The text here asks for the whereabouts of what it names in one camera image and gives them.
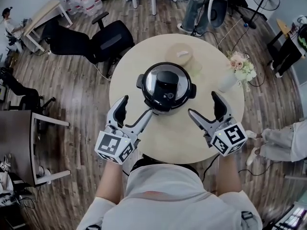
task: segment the black pressure cooker handle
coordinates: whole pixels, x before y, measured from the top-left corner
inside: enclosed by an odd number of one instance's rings
[[[136,80],[136,87],[138,89],[142,88],[142,80],[143,80],[144,74],[141,74],[140,76],[138,76],[138,79]]]
[[[191,93],[189,96],[190,99],[194,99],[196,97],[196,90],[197,90],[196,85],[192,84]]]

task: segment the pressure cooker lid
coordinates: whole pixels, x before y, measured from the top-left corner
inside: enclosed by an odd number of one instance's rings
[[[149,94],[153,95],[154,87],[157,81],[157,74],[161,71],[170,71],[178,76],[177,93],[176,100],[180,99],[187,92],[188,89],[188,79],[185,73],[177,67],[175,64],[171,63],[160,63],[151,69],[146,77],[146,89]]]

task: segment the chair leg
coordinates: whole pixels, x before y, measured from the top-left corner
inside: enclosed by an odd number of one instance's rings
[[[56,100],[56,98],[52,97],[49,101],[47,101],[42,108],[45,109],[51,102],[54,102]]]

